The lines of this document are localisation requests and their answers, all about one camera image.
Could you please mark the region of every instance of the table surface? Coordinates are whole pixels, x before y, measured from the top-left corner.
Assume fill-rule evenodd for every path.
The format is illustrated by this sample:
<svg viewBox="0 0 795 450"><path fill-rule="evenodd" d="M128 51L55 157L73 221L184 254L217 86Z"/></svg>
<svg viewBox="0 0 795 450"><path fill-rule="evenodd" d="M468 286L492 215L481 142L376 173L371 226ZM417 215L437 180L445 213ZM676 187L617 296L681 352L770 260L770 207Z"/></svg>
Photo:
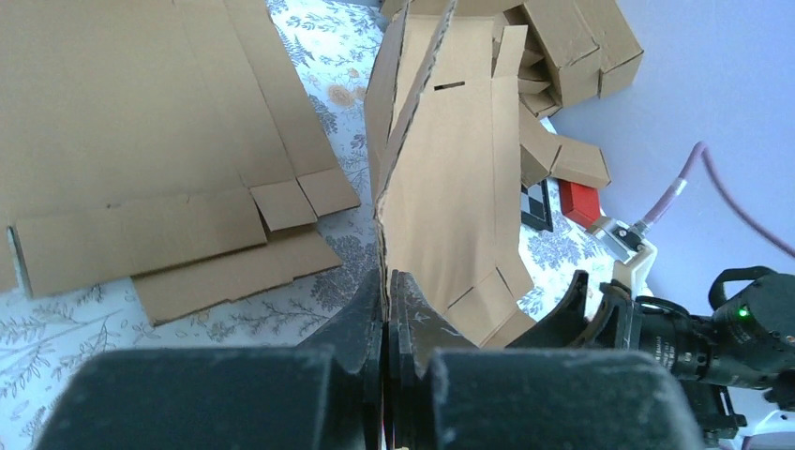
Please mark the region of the table surface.
<svg viewBox="0 0 795 450"><path fill-rule="evenodd" d="M0 450L29 447L69 377L98 353L294 345L334 315L375 267L363 100L383 18L370 7L331 1L269 4L309 100L362 199L360 208L319 224L343 266L154 329L129 279L36 301L19 291L0 293ZM549 195L555 231L520 229L519 252L536 287L519 305L535 319L544 317L560 301L574 271L583 269L591 274L587 309L592 315L601 300L598 284L610 279L612 259L561 214L554 180Z"/></svg>

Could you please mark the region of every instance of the cardboard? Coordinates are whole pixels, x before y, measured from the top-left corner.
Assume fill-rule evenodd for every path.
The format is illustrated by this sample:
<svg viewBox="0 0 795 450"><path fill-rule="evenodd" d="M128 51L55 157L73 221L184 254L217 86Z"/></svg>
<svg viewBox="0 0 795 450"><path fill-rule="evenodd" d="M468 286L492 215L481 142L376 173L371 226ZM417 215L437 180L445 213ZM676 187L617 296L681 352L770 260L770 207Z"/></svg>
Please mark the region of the cardboard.
<svg viewBox="0 0 795 450"><path fill-rule="evenodd" d="M267 242L261 216L284 230L359 204L260 0L6 2L0 37L0 211L33 296L170 270L223 283L239 262L219 255Z"/></svg>
<svg viewBox="0 0 795 450"><path fill-rule="evenodd" d="M134 277L133 284L146 316L157 325L340 265L339 256L310 227L276 233L264 247Z"/></svg>
<svg viewBox="0 0 795 450"><path fill-rule="evenodd" d="M492 28L491 38L494 42L494 50L492 56L496 57L500 48L500 41L503 36L503 28L511 25L527 25L528 20L525 17L520 7L512 7L511 9L501 12L494 16L494 27ZM522 52L521 61L519 65L522 68L529 68L539 61L544 59L544 52L541 50L541 45L532 33L528 33L525 37L524 51Z"/></svg>
<svg viewBox="0 0 795 450"><path fill-rule="evenodd" d="M564 108L599 92L602 49L575 0L528 0L522 10L541 47Z"/></svg>
<svg viewBox="0 0 795 450"><path fill-rule="evenodd" d="M555 135L561 150L552 167L552 176L590 188L606 188L610 173L602 149L596 145Z"/></svg>
<svg viewBox="0 0 795 450"><path fill-rule="evenodd" d="M549 94L549 89L538 94L522 94L519 96L522 105L538 120L551 117L561 110L561 105Z"/></svg>
<svg viewBox="0 0 795 450"><path fill-rule="evenodd" d="M411 272L432 307L485 345L524 315L517 300L533 286L518 256L527 29L504 29L492 76L492 17L518 2L461 1L453 17L455 3L416 0L388 26L365 100L368 154L384 279Z"/></svg>
<svg viewBox="0 0 795 450"><path fill-rule="evenodd" d="M549 85L549 76L539 65L519 68L518 90L520 94L541 94Z"/></svg>
<svg viewBox="0 0 795 450"><path fill-rule="evenodd" d="M552 173L561 143L524 105L519 105L519 145L521 184L528 188Z"/></svg>
<svg viewBox="0 0 795 450"><path fill-rule="evenodd" d="M640 68L643 49L616 0L575 0L575 3L602 48L599 97L615 94L632 84Z"/></svg>
<svg viewBox="0 0 795 450"><path fill-rule="evenodd" d="M6 234L3 233L3 237L0 237L0 293L16 287L17 271L14 269L13 252Z"/></svg>

